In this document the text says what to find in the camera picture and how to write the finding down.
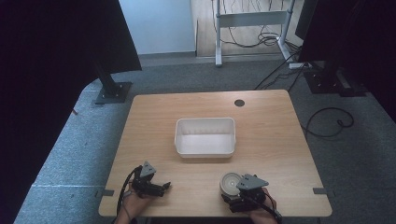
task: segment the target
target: human hand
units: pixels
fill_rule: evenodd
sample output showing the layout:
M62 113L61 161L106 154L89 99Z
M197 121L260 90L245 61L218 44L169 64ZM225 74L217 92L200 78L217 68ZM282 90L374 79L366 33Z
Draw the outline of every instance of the human hand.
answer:
M276 201L270 196L268 189L262 188L266 194L264 205L276 209ZM276 224L276 219L264 209L256 209L247 213L254 224Z
M115 221L116 224L129 224L131 220L139 216L155 199L154 196L142 195L139 197L129 183L128 190L124 193L122 206Z

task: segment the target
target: standing desk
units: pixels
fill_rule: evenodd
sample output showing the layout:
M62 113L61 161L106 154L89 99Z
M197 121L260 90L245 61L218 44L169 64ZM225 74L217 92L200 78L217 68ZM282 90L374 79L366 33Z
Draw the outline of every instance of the standing desk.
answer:
M243 100L243 106L236 106ZM181 158L174 145L178 119L235 120L236 144L229 159ZM148 161L154 184L172 182L144 217L241 217L219 191L226 173L251 174L269 182L283 217L326 217L332 213L312 155L286 91L223 91L138 95L125 123L99 213L115 216L126 176Z

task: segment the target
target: metal frame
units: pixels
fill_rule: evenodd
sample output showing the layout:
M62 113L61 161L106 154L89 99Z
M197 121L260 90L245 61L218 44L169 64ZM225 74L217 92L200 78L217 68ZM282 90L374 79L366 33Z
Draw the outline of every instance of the metal frame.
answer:
M285 46L286 35L289 30L291 14L293 13L295 0L291 0L290 6L286 11L269 11L269 12L251 12L241 14L220 14L220 0L217 0L217 14L216 14L216 66L221 67L221 41L220 28L238 27L238 26L256 26L256 25L276 25L283 24L282 35L277 41L279 48L285 60L292 63L293 59L290 57L289 50Z

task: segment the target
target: round spool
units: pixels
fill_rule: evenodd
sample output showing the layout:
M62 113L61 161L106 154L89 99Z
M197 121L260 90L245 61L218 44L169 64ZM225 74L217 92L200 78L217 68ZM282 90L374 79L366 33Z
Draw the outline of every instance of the round spool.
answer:
M226 174L220 181L221 192L229 196L238 195L239 189L236 187L236 185L241 179L242 177L236 173Z

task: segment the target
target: desk leg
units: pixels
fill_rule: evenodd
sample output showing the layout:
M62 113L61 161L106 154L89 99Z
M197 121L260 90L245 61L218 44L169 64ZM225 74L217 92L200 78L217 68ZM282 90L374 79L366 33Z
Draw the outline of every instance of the desk leg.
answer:
M285 23L283 24L283 27L282 27L282 36L277 41L277 44L279 45L279 48L282 51L283 57L285 58L285 60L287 60L287 63L293 63L293 59L290 57L290 53L285 46L285 40L286 40L286 35L288 34L288 30L289 30L291 15L293 14L294 1L295 0L291 0L291 2L290 2L290 5L289 5L288 11L287 11L288 13L286 14Z
M216 13L216 67L221 67L221 40L220 40L220 0L217 1L217 13Z

